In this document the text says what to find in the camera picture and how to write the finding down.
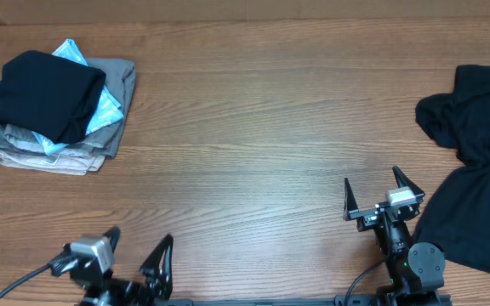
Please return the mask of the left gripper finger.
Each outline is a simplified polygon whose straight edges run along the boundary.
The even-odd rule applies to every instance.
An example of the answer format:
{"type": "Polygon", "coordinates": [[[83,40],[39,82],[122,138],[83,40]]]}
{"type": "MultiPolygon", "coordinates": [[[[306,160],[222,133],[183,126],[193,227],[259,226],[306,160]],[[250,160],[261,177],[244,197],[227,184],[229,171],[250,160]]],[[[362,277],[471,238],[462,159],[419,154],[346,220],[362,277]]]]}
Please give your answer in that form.
{"type": "Polygon", "coordinates": [[[104,253],[113,254],[117,248],[117,243],[121,236],[121,230],[118,226],[112,226],[102,235],[102,250],[104,253]]]}
{"type": "Polygon", "coordinates": [[[149,282],[170,283],[172,281],[172,255],[174,238],[167,234],[140,266],[140,273],[149,282]]]}

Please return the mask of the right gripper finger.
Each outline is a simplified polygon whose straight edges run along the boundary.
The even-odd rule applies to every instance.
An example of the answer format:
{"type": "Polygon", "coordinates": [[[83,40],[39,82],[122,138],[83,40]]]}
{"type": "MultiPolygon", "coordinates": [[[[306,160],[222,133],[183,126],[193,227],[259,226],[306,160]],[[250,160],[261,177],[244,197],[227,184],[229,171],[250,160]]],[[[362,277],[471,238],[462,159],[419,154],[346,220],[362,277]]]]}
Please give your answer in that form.
{"type": "Polygon", "coordinates": [[[358,205],[356,204],[356,198],[353,194],[350,186],[350,181],[345,178],[345,203],[344,203],[344,216],[355,217],[359,212],[358,205]]]}
{"type": "Polygon", "coordinates": [[[409,179],[398,166],[394,166],[392,171],[399,188],[408,187],[416,197],[424,197],[424,191],[409,179]]]}

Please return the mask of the black t-shirt with label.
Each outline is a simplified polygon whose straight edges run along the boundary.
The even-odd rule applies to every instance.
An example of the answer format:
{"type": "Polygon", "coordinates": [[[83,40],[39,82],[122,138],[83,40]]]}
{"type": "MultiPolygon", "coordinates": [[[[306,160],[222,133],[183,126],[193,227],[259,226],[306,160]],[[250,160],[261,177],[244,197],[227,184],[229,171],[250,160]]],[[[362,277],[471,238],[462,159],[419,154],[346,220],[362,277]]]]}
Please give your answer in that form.
{"type": "Polygon", "coordinates": [[[26,51],[2,68],[0,123],[29,129],[54,143],[80,142],[105,79],[100,69],[26,51]]]}

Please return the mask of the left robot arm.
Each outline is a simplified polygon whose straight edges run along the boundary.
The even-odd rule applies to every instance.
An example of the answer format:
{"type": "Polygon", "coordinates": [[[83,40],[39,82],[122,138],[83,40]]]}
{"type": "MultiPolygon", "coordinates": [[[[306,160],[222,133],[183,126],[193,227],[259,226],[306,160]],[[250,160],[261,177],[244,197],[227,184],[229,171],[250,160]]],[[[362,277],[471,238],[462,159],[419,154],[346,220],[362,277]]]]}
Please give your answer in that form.
{"type": "Polygon", "coordinates": [[[166,235],[140,266],[143,283],[113,276],[115,251],[121,235],[114,226],[101,236],[84,235],[65,244],[48,262],[51,275],[68,274],[85,291],[81,305],[153,305],[168,300],[173,292],[174,238],[166,235]]]}

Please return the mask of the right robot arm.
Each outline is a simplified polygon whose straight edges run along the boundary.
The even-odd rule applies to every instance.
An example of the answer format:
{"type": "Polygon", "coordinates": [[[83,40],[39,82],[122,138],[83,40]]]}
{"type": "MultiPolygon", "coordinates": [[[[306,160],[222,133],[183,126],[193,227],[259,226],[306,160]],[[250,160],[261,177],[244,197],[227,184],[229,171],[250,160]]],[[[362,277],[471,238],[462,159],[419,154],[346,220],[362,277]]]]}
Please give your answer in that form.
{"type": "Polygon", "coordinates": [[[369,210],[360,210],[345,180],[345,221],[356,221],[360,232],[373,230],[383,258],[362,272],[351,283],[344,297],[335,298],[338,305],[377,306],[447,306],[448,295],[438,290],[444,286],[445,257],[443,251],[429,242],[414,242],[407,221],[419,215],[424,192],[402,170],[392,171],[397,187],[386,192],[386,200],[369,210]],[[390,284],[374,294],[356,295],[356,285],[380,265],[387,268],[390,284]]]}

